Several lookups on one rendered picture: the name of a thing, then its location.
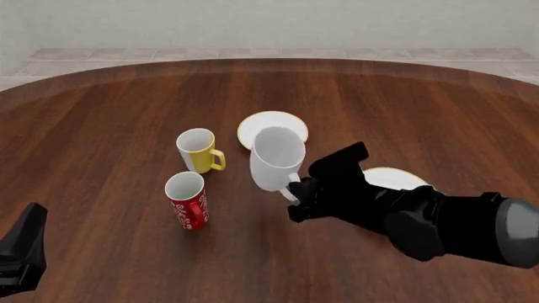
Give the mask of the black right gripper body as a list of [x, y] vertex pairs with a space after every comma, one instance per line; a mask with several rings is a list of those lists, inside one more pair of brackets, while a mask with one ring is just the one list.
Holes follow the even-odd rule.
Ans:
[[368, 156], [365, 144], [358, 141], [320, 158], [308, 168], [315, 181], [310, 199], [316, 214], [360, 221], [360, 201], [367, 188], [360, 162]]

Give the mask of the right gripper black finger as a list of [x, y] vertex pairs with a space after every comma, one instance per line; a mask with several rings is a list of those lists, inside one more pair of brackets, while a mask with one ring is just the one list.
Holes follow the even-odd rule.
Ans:
[[317, 180], [301, 178], [300, 181], [290, 182], [289, 190], [297, 199], [313, 199], [317, 193]]
[[289, 218], [295, 223], [301, 223], [306, 220], [312, 219], [312, 204], [300, 203], [297, 205], [290, 205], [287, 208]]

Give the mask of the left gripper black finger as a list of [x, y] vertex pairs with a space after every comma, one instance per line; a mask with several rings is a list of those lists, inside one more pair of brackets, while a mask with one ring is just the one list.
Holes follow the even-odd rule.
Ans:
[[47, 214], [48, 210], [38, 203], [25, 207], [11, 229], [0, 239], [0, 263], [46, 264], [44, 233]]

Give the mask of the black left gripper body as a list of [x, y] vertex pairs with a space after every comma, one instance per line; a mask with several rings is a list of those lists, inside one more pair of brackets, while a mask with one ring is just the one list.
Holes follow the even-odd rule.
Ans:
[[16, 295], [37, 289], [45, 272], [45, 258], [17, 259], [0, 255], [0, 295]]

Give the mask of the plain white mug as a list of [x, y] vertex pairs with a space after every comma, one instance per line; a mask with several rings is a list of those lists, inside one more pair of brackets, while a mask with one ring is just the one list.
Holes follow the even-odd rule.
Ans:
[[298, 172], [305, 156], [305, 144], [293, 130], [279, 126], [264, 128], [255, 136], [251, 148], [252, 179], [260, 189], [279, 192], [297, 206], [300, 201], [288, 184], [301, 181]]

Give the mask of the white plate with gold rim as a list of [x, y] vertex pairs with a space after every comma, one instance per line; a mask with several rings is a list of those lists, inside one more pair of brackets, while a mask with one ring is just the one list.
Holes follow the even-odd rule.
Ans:
[[241, 145], [250, 151], [255, 136], [262, 129], [271, 126], [289, 128], [297, 133], [303, 142], [308, 139], [308, 128], [303, 120], [293, 114], [275, 110], [255, 113], [245, 118], [237, 128], [237, 138]]
[[363, 173], [367, 183], [387, 189], [412, 190], [419, 186], [430, 186], [422, 178], [398, 168], [375, 167], [366, 169]]

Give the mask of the yellow and white mug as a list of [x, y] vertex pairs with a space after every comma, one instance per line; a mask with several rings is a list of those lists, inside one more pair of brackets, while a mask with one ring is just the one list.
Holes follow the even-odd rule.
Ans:
[[222, 151], [215, 148], [214, 133], [204, 128], [194, 128], [181, 133], [176, 140], [184, 163], [191, 172], [207, 173], [211, 169], [223, 171], [226, 158]]

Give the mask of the red mug with white lettering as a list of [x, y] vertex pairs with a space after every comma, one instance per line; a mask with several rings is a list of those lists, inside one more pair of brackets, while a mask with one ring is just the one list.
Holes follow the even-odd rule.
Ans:
[[209, 221], [205, 181], [191, 171], [176, 173], [165, 184], [165, 194], [186, 231], [198, 231]]

